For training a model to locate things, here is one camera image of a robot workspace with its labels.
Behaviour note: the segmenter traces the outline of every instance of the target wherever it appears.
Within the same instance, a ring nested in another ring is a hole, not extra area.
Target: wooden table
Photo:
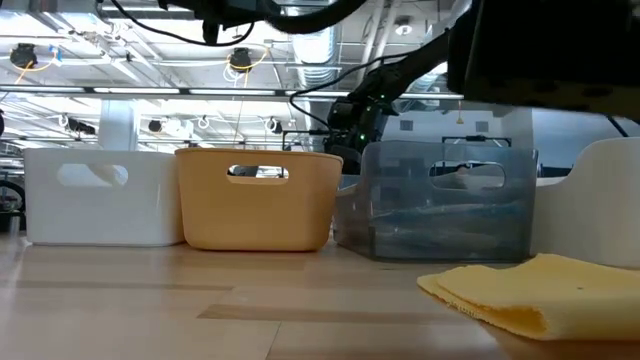
[[[0,240],[0,359],[640,359],[638,343],[524,340],[416,287],[448,268],[332,245],[260,254]]]

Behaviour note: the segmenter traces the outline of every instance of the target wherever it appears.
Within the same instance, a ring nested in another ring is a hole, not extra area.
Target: wall
[[[533,141],[533,110],[531,108],[517,108],[501,119],[502,135],[511,138],[515,148],[534,146]]]
[[[501,121],[491,111],[462,111],[464,124],[456,124],[458,111],[442,114],[439,111],[409,111],[397,117],[389,117],[382,136],[383,141],[406,140],[441,142],[443,136],[477,135],[476,121],[488,121],[489,132],[485,136],[502,136]],[[413,131],[401,131],[400,120],[412,120]]]
[[[629,136],[640,136],[640,125],[618,119]],[[620,137],[603,115],[553,110],[533,110],[534,146],[540,163],[572,167],[584,148],[595,141]]]

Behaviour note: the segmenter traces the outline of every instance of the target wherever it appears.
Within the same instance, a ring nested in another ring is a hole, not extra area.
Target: yellow towel
[[[450,306],[538,340],[640,340],[640,273],[541,254],[418,278]]]

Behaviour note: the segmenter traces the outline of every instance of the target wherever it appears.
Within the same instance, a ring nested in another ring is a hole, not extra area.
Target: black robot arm
[[[227,29],[266,21],[282,32],[310,34],[339,23],[366,2],[336,0],[314,12],[297,16],[284,15],[283,7],[273,0],[158,0],[158,5],[165,10],[168,5],[192,10],[197,19],[204,20],[202,30],[205,42],[216,45],[221,26]]]
[[[448,89],[465,100],[640,119],[637,44],[637,1],[474,0],[450,29],[334,103],[328,123],[341,131],[325,151],[358,173],[359,154],[398,114],[393,101],[443,61]]]

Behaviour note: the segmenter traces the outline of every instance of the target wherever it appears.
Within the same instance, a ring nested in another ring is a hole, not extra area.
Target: white object
[[[27,238],[34,244],[182,242],[175,155],[26,149]]]
[[[98,143],[107,150],[138,148],[140,116],[133,100],[102,100]]]
[[[640,138],[598,141],[536,188],[532,253],[640,266]]]
[[[413,28],[409,24],[398,25],[396,28],[396,34],[399,36],[405,36],[411,34]]]

